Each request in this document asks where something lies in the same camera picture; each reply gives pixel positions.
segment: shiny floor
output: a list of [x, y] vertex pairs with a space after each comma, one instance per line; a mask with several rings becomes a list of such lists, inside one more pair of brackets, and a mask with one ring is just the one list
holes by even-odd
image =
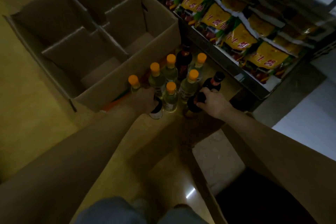
[[[0, 13], [11, 14], [29, 1], [0, 0]], [[0, 33], [0, 180], [5, 181], [104, 114], [93, 113], [78, 103], [78, 112], [74, 113], [3, 18], [0, 18]], [[211, 61], [208, 64], [209, 74], [205, 77], [218, 69]], [[231, 79], [223, 86], [228, 99], [240, 89]], [[176, 117], [181, 118], [181, 114], [165, 113], [156, 121], [155, 130], [149, 116], [136, 120], [78, 211], [104, 197], [119, 195], [129, 202], [143, 197], [157, 205], [159, 215], [178, 203], [186, 203], [213, 223], [202, 197], [194, 190], [190, 171], [181, 161], [174, 141], [160, 141], [160, 133]]]

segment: cardboard box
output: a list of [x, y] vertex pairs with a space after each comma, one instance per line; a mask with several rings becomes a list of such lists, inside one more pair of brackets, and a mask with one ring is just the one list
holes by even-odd
[[157, 0], [34, 0], [6, 20], [61, 94], [93, 111], [181, 41]]

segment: glass bottle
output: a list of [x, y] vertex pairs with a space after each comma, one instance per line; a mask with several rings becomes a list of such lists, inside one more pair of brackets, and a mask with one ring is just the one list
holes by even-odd
[[168, 82], [166, 91], [163, 94], [164, 108], [167, 112], [174, 112], [177, 108], [177, 101], [179, 96], [176, 92], [176, 84], [174, 82]]
[[198, 75], [197, 80], [196, 80], [197, 82], [202, 80], [203, 64], [204, 64], [206, 59], [207, 59], [207, 56], [205, 55], [205, 53], [199, 53], [197, 55], [197, 61], [189, 67], [189, 71], [192, 70], [192, 69], [196, 69], [198, 71], [199, 75]]
[[188, 98], [190, 98], [198, 90], [198, 83], [196, 82], [197, 77], [197, 70], [192, 69], [189, 72], [188, 78], [185, 78], [181, 82], [179, 94], [181, 96], [182, 102], [186, 103]]
[[138, 77], [136, 75], [134, 75], [134, 74], [130, 75], [128, 77], [128, 82], [131, 85], [131, 92], [132, 93], [137, 92], [140, 89], [140, 87], [141, 87]]
[[169, 54], [167, 56], [167, 64], [161, 69], [162, 74], [166, 78], [166, 83], [176, 82], [178, 71], [175, 67], [176, 56], [174, 54]]
[[150, 65], [150, 70], [152, 71], [149, 76], [149, 84], [154, 87], [155, 95], [159, 98], [162, 98], [162, 93], [165, 90], [166, 79], [162, 73], [160, 73], [160, 65], [156, 62]]
[[188, 66], [193, 60], [193, 55], [190, 53], [190, 45], [182, 44], [182, 50], [177, 53], [176, 56], [176, 68], [178, 71], [178, 80], [182, 81], [187, 77]]
[[187, 101], [186, 107], [183, 109], [183, 115], [187, 119], [191, 119], [196, 116], [199, 112], [202, 111], [196, 104], [201, 102], [205, 103], [206, 97], [203, 92], [199, 92], [198, 94], [190, 97]]
[[221, 89], [221, 81], [223, 81], [224, 78], [225, 74], [221, 71], [217, 71], [214, 77], [205, 80], [202, 88], [207, 87], [209, 90], [215, 89], [219, 91]]
[[162, 101], [158, 97], [154, 97], [154, 99], [158, 102], [158, 104], [155, 109], [149, 114], [149, 116], [154, 120], [158, 120], [163, 116]]

